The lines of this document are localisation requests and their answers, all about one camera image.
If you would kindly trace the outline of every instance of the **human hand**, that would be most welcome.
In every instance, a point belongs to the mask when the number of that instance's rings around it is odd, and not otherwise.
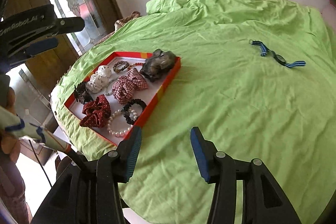
[[[9,88],[7,93],[7,106],[5,107],[9,112],[16,115],[15,111],[15,92],[12,88]],[[0,130],[0,136],[1,136],[1,150],[9,155],[11,161],[17,162],[17,159],[20,155],[21,150],[21,144],[20,141],[15,138],[13,135]]]

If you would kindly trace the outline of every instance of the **black scrunchie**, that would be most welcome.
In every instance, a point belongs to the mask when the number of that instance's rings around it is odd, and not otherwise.
[[[126,119],[126,122],[128,124],[134,124],[136,120],[132,120],[130,118],[130,112],[128,111],[129,108],[134,105],[134,104],[137,104],[139,106],[142,107],[142,111],[144,111],[144,109],[146,108],[146,103],[144,101],[142,101],[141,99],[132,99],[130,100],[123,108],[122,108],[122,111],[124,112],[124,117]]]

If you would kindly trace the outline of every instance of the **yellow stripe on box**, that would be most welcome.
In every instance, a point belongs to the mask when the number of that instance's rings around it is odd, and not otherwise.
[[[163,96],[163,87],[162,85],[160,86],[159,90],[156,93],[157,96],[157,101],[159,102],[161,100],[161,97]]]
[[[146,52],[141,52],[140,53],[141,58],[147,59],[147,53]]]

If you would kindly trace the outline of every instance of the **plaid scrunchie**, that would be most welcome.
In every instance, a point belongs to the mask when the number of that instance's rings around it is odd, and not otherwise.
[[[127,72],[127,76],[120,76],[112,86],[112,93],[114,98],[122,105],[126,104],[134,94],[135,90],[148,89],[145,78],[132,68]]]
[[[104,127],[111,116],[110,103],[105,95],[99,95],[84,105],[82,113],[86,116],[79,123],[81,127]]]

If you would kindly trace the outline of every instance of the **green bedsheet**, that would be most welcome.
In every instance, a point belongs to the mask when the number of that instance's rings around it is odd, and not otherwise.
[[[171,50],[182,67],[143,128],[134,175],[120,185],[125,202],[151,223],[206,223],[214,188],[190,145],[198,126],[234,159],[262,159],[302,223],[313,223],[336,188],[336,37],[320,13],[288,0],[151,0],[147,13],[93,47],[55,87],[54,108],[75,146],[90,160],[111,149],[63,106],[74,84],[113,51]],[[250,39],[307,65],[260,57]]]

